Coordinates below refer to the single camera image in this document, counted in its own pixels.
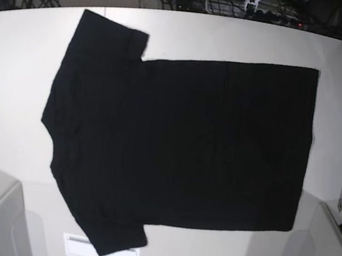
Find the black T-shirt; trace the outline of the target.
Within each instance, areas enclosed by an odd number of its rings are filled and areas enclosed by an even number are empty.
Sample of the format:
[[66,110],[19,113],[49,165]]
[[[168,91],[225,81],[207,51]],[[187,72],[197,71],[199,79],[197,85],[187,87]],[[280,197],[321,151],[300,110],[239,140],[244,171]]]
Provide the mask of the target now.
[[145,225],[290,231],[319,71],[143,61],[148,38],[83,12],[43,111],[52,174],[97,254],[144,247]]

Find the black power strip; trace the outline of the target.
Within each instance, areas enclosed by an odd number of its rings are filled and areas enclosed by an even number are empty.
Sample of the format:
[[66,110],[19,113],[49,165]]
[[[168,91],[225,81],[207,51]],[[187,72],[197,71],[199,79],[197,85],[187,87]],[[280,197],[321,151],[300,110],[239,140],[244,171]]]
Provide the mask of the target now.
[[249,10],[244,15],[244,18],[278,26],[287,26],[297,29],[303,28],[303,23],[298,21],[296,18],[285,16],[280,13],[274,13],[272,11],[262,11],[260,9],[256,11]]

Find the white left partition panel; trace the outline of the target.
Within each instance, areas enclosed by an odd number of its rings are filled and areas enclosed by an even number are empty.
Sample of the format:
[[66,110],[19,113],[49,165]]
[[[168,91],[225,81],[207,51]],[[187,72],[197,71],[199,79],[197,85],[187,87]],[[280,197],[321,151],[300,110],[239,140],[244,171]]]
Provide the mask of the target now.
[[48,256],[41,218],[23,195],[22,182],[0,170],[0,256]]

